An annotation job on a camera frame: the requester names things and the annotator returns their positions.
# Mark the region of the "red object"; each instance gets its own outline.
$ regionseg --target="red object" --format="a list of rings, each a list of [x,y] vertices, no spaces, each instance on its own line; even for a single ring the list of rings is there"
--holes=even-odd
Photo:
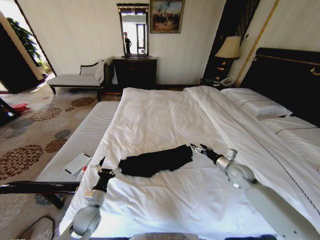
[[[29,110],[30,108],[27,107],[27,103],[21,103],[21,104],[14,104],[11,107],[16,110],[17,112],[23,112],[25,110]]]

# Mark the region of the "potted plant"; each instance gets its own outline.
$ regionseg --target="potted plant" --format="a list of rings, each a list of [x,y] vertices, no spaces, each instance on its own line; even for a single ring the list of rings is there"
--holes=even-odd
[[[33,60],[34,64],[39,69],[40,73],[42,75],[46,75],[46,69],[48,67],[44,64],[44,62],[40,59],[40,54],[37,52],[36,43],[30,39],[30,36],[33,36],[33,34],[23,27],[19,25],[18,21],[13,20],[10,17],[6,18],[9,23],[11,24],[11,27],[15,31],[15,34],[19,37],[21,43],[23,44],[25,50],[30,55],[31,59]]]

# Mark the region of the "wooden dresser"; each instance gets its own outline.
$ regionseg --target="wooden dresser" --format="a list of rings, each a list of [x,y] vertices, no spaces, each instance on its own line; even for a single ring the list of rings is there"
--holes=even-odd
[[[157,58],[151,56],[121,56],[113,59],[116,78],[122,88],[154,89]]]

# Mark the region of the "white towel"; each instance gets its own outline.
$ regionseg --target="white towel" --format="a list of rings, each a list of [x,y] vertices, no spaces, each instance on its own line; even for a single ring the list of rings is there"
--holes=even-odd
[[[100,59],[98,61],[98,66],[97,66],[96,72],[94,74],[95,79],[99,83],[102,83],[104,80],[104,65],[105,65],[105,61]]]

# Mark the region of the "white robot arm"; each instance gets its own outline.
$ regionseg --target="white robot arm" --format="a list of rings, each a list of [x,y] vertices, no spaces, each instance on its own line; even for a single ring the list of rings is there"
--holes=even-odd
[[[260,184],[249,167],[233,161],[236,150],[229,149],[227,155],[223,156],[205,145],[191,146],[197,153],[210,158],[228,176],[234,187],[245,191],[250,203],[284,240],[320,240],[317,230],[304,216],[270,187]],[[107,193],[108,181],[121,171],[119,168],[114,171],[101,168],[103,161],[104,158],[97,165],[100,177],[97,185],[85,193],[87,206],[76,213],[73,221],[58,239],[70,240],[72,233],[75,233],[81,240],[88,240],[97,229],[101,221],[100,207]]]
[[[249,202],[283,239],[320,240],[319,233],[304,216],[273,189],[259,183],[249,167],[233,161],[236,150],[229,149],[225,157],[202,144],[201,147],[191,146],[197,153],[207,155],[234,187],[245,191]]]

